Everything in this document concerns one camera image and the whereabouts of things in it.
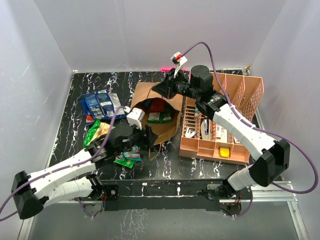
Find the blue Burts chips bag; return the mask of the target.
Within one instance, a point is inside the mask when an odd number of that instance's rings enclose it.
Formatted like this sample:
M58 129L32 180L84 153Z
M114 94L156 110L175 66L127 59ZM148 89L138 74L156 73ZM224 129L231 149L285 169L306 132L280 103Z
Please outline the blue Burts chips bag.
M86 104L86 101L83 97L81 97L79 100L78 100L81 108L82 108L82 111L85 115L85 124L88 126L88 125L92 125L95 123L95 119L92 117L91 115L91 112Z

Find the Fox's mint candy bag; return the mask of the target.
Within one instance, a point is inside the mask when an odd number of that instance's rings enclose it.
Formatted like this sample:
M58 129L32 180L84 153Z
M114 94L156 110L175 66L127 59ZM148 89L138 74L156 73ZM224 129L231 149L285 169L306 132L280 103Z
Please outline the Fox's mint candy bag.
M132 169L135 163L140 162L141 160L140 147L135 145L130 151L122 152L118 155L115 158L114 163Z

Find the yellow sticky note pad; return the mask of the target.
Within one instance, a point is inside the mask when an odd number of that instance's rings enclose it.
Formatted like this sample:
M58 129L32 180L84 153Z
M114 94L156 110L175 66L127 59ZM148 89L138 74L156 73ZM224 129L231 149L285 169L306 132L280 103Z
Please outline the yellow sticky note pad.
M219 147L219 156L221 158L229 158L230 157L230 148L226 146Z

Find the green red snack packet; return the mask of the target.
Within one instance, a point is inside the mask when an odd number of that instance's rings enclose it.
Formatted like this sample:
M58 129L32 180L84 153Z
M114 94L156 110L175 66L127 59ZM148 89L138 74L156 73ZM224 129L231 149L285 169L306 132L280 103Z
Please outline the green red snack packet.
M153 112L149 113L147 122L151 124L166 124L173 121L172 112Z

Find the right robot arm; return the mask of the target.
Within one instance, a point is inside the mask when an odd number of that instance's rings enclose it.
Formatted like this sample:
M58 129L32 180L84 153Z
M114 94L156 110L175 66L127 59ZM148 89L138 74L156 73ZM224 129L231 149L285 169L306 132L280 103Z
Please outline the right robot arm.
M230 103L227 93L214 89L217 78L217 73L210 73L204 65L192 67L189 78L172 68L152 90L166 99L177 94L194 99L200 113L225 128L249 151L254 164L230 174L215 189L205 190L207 195L233 199L244 188L267 187L278 178L289 167L290 144L256 130Z

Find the brown paper bag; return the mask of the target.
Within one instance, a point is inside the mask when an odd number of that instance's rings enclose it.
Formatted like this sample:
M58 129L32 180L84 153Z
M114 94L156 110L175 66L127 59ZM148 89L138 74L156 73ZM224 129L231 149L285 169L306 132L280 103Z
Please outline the brown paper bag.
M176 95L166 99L152 90L156 82L139 82L134 90L131 107L145 112L142 126L149 125L151 131L158 136L153 145L162 144L178 131L182 116L183 96Z

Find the blue white snack pack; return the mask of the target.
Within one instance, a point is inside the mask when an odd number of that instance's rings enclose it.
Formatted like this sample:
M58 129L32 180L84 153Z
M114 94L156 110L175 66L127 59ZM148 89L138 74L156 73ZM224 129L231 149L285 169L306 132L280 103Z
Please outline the blue white snack pack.
M105 117L104 110L101 108L98 100L98 94L95 92L85 94L83 96L85 103L90 111L91 116L97 120L101 120Z

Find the dark blue chips bag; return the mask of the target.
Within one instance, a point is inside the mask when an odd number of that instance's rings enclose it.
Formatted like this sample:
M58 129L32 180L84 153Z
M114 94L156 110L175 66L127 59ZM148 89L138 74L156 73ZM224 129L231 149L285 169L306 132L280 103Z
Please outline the dark blue chips bag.
M121 106L116 93L100 90L96 93L96 99L99 108L98 118L100 120L109 121L114 115L116 119L123 119L126 117L126 113L122 108L115 114L116 109Z

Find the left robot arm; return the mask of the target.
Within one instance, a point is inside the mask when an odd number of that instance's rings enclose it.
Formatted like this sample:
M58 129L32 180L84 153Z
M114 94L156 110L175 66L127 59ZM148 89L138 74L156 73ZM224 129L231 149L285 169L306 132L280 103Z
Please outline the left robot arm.
M138 129L121 123L58 164L33 173L18 172L11 195L19 218L29 219L45 207L67 199L99 199L104 188L91 173L134 146L152 147L158 137L149 124Z

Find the pink candy packet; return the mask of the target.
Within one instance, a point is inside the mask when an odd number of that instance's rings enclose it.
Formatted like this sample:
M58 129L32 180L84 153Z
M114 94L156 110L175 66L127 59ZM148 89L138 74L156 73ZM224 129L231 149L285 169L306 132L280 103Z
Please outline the pink candy packet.
M162 113L165 111L166 101L162 98L153 98L148 107L149 113Z

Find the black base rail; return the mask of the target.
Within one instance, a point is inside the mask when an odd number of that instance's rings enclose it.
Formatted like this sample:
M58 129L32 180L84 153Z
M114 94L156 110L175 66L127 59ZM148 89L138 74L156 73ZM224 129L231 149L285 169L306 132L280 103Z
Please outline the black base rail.
M213 191L222 184L218 179L174 180L103 180L105 187L115 187L108 196L106 211L120 210L193 210L220 211L223 204L240 204L250 199L242 190L233 197Z

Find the pink plastic desk organizer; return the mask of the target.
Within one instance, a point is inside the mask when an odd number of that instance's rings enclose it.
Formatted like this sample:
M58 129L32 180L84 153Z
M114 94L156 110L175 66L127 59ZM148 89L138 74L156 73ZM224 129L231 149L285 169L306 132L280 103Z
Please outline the pink plastic desk organizer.
M219 91L217 81L225 88L240 118L252 121L264 94L263 79L218 73L213 77L213 87ZM200 125L204 116L199 114L192 123L195 106L195 100L186 98L179 156L246 165L249 163L250 154L257 156L261 153L264 146L261 133L243 124L228 104L222 106L209 122L209 139L202 139ZM230 148L229 158L219 156L219 148L222 146Z

